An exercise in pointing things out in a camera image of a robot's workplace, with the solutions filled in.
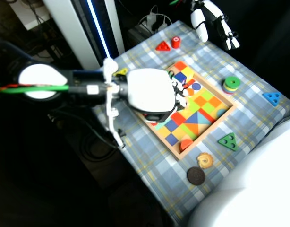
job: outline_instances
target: blue checkered tablecloth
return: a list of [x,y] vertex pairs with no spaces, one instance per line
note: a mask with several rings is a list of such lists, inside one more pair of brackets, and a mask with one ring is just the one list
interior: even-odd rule
[[[171,38],[175,35],[181,38],[179,49],[170,52],[155,50],[162,40],[170,46]],[[234,75],[241,80],[241,86],[231,95],[238,104],[237,109],[180,161],[172,156],[124,102],[115,105],[119,110],[115,126],[127,134],[123,155],[178,226],[184,226],[191,210],[276,124],[290,116],[290,100],[281,96],[280,104],[273,107],[262,93],[277,91],[275,88],[214,44],[200,42],[195,30],[180,21],[115,60],[119,69],[129,70],[166,69],[177,61],[184,61],[219,89],[228,76]],[[103,106],[95,107],[94,112],[100,121],[106,122]],[[235,133],[239,147],[236,152],[217,143],[218,139],[231,132]],[[205,183],[194,186],[187,180],[186,172],[198,166],[196,157],[202,152],[211,154],[214,163],[211,168],[204,170]]]

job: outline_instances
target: wooden tray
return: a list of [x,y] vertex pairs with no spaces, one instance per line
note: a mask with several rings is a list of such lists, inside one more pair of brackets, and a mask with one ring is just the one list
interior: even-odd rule
[[[194,94],[187,98],[188,106],[158,124],[148,123],[143,115],[137,115],[174,156],[181,159],[228,117],[237,105],[182,61],[170,66],[167,71],[173,71],[175,76],[193,76],[195,82],[188,89]],[[183,139],[192,139],[193,143],[181,152],[179,145]]]

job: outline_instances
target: red triangle toy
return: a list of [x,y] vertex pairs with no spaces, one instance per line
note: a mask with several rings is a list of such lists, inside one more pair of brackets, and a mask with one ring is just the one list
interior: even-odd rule
[[162,41],[157,47],[157,51],[170,51],[170,47],[167,45],[165,41]]

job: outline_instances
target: blue light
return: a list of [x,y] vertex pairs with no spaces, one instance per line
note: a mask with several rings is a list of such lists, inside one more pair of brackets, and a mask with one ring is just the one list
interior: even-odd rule
[[104,47],[104,50],[105,50],[105,53],[106,53],[106,56],[108,58],[110,58],[111,56],[109,55],[109,52],[108,52],[108,48],[106,46],[106,43],[105,43],[105,40],[104,40],[104,37],[103,37],[103,33],[102,33],[102,30],[100,28],[100,25],[99,25],[99,21],[98,21],[98,18],[96,16],[96,13],[94,12],[94,7],[93,7],[93,4],[92,4],[92,1],[91,0],[87,0],[87,4],[88,4],[88,7],[90,9],[90,12],[93,16],[93,19],[94,19],[94,23],[97,27],[97,30],[98,30],[98,33],[99,33],[99,36],[100,36],[100,39],[101,39],[101,42],[103,44],[103,47]]

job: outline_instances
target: green cable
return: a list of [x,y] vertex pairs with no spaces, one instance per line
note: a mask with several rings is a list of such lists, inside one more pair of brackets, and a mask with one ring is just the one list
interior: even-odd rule
[[175,4],[175,3],[177,3],[179,0],[174,0],[174,1],[172,1],[171,3],[169,3],[169,5],[173,5],[173,4]]
[[67,91],[68,89],[69,89],[69,85],[63,85],[63,86],[7,88],[4,90],[1,90],[0,92],[8,93],[8,94],[18,94],[18,93],[25,93],[25,92],[30,92],[30,91]]

